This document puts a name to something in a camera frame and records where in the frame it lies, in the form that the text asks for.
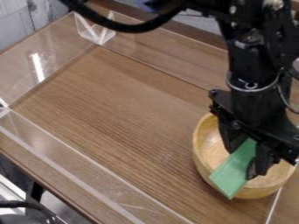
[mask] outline green sponge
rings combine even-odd
[[[230,200],[249,182],[247,168],[251,159],[257,156],[257,144],[255,140],[249,138],[210,175],[211,182]]]

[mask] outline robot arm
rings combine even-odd
[[[297,112],[289,100],[293,64],[299,57],[291,0],[139,0],[141,7],[158,17],[138,25],[110,21],[78,0],[62,1],[95,23],[121,32],[149,32],[186,9],[214,16],[229,45],[230,91],[210,91],[210,111],[219,118],[226,148],[233,153],[246,138],[257,140],[247,179],[267,175],[282,159],[293,165],[299,162],[299,130],[286,114],[286,109]]]

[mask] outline wire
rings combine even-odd
[[[290,109],[290,111],[293,111],[297,115],[299,115],[299,110],[297,110],[293,105],[289,103],[287,99],[286,99],[286,96],[285,96],[285,93],[283,93],[283,90],[282,90],[282,87],[279,85],[277,85],[277,89],[278,89],[278,93],[281,95],[281,98],[282,98],[282,101],[286,105],[286,107]]]
[[[163,24],[166,24],[183,10],[183,7],[178,7],[167,14],[159,15],[157,18],[142,24],[122,24],[98,14],[85,3],[81,3],[78,0],[61,0],[61,1],[94,23],[107,27],[110,30],[114,30],[117,32],[129,32],[129,33],[150,32],[151,30],[157,29]]]
[[[0,201],[0,208],[18,208],[18,207],[26,207],[41,211],[49,218],[50,223],[55,224],[57,220],[55,215],[42,205],[19,200]]]

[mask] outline wooden bowl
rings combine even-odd
[[[193,155],[199,173],[207,183],[217,189],[210,181],[210,175],[230,156],[226,151],[221,133],[218,117],[207,114],[197,126],[193,136]],[[285,160],[275,164],[266,176],[250,180],[238,193],[238,199],[259,199],[275,193],[291,178],[295,167]]]

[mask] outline wooden table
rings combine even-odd
[[[47,28],[55,38],[61,37],[61,47],[66,46],[66,51],[71,51],[77,41],[71,42],[74,37],[69,37],[62,28],[75,29],[73,17]],[[30,41],[13,48],[9,51],[13,58],[6,63],[15,63],[18,51],[43,48],[50,42],[43,35],[43,32],[37,33]],[[133,39],[125,35],[110,44],[121,45]],[[183,42],[179,50],[177,45],[167,50],[169,42],[155,36],[150,38],[154,44],[145,45],[146,37],[135,37],[135,45],[130,48],[133,55],[155,57],[161,65],[166,65],[163,69],[109,50],[111,45],[87,45],[85,53],[13,105],[17,113],[81,154],[65,151],[51,141],[41,141],[26,131],[21,135],[31,139],[31,144],[42,151],[31,153],[2,134],[2,152],[93,222],[133,223],[103,203],[98,189],[106,180],[98,176],[97,163],[193,223],[265,223],[274,196],[229,201],[206,184],[193,162],[193,132],[211,103],[206,89],[213,83],[225,87],[227,53],[189,39],[185,41],[191,41],[190,44]],[[174,34],[169,40],[179,41],[181,38]],[[165,57],[175,64],[167,64]],[[179,69],[178,65],[183,65],[190,74],[197,74],[193,79],[167,73],[173,67]],[[273,223],[290,219],[290,208],[295,209],[298,201],[293,200],[293,189],[283,192],[281,216]],[[134,202],[123,206],[139,213],[149,212],[135,207]],[[150,214],[147,223],[157,223],[155,211]],[[291,217],[286,223],[298,220],[295,212]]]

